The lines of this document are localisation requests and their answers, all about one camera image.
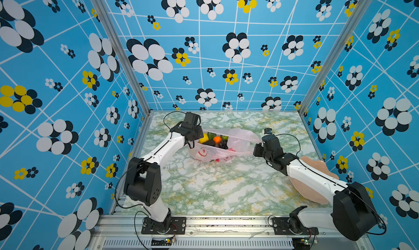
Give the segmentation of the pink plastic bag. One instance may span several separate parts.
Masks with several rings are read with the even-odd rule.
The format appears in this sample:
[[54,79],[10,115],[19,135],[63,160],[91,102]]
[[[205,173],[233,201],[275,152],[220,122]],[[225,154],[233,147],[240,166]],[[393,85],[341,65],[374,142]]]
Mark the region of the pink plastic bag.
[[250,156],[261,138],[241,128],[204,129],[204,137],[196,141],[189,155],[202,162],[229,161],[234,157]]

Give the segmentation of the pink wavy plate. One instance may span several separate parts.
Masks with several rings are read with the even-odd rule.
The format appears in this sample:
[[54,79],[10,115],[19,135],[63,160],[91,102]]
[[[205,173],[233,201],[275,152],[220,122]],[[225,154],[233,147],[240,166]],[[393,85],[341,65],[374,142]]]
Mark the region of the pink wavy plate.
[[327,169],[325,162],[307,156],[291,161],[287,175],[303,197],[323,205],[333,203],[335,191],[340,189],[335,182],[343,184],[338,175]]

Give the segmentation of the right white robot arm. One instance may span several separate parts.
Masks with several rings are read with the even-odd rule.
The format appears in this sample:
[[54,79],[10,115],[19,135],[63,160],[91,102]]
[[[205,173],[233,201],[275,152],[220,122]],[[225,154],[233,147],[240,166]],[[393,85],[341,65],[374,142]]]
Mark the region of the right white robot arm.
[[291,233],[300,235],[309,229],[314,234],[313,229],[324,228],[339,231],[345,238],[356,241],[373,227],[385,225],[362,184],[339,180],[323,161],[285,153],[276,135],[264,135],[255,145],[253,155],[287,176],[306,199],[330,204],[324,209],[300,206],[293,210],[287,220]]

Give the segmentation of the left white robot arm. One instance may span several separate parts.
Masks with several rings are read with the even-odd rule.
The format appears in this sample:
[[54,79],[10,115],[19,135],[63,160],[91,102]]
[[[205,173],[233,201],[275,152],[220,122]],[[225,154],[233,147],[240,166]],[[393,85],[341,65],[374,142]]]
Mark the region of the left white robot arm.
[[183,121],[171,127],[167,137],[156,148],[140,158],[134,157],[129,161],[123,193],[146,210],[153,225],[167,230],[171,223],[171,210],[160,198],[161,167],[178,150],[184,146],[194,148],[197,141],[203,137],[200,115],[186,112]]

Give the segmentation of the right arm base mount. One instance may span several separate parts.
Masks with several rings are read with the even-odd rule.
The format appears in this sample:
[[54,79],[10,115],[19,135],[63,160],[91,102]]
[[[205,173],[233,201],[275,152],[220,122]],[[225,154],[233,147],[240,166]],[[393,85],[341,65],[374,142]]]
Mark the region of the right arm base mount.
[[268,225],[274,230],[275,235],[314,236],[319,234],[318,228],[307,228],[291,217],[268,218]]

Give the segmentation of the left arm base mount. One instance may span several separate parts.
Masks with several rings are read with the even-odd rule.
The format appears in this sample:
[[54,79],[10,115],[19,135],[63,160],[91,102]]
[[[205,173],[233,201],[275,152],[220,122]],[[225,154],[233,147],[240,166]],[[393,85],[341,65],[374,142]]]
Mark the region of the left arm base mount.
[[163,223],[145,217],[141,234],[145,235],[184,235],[187,224],[186,217],[169,217]]

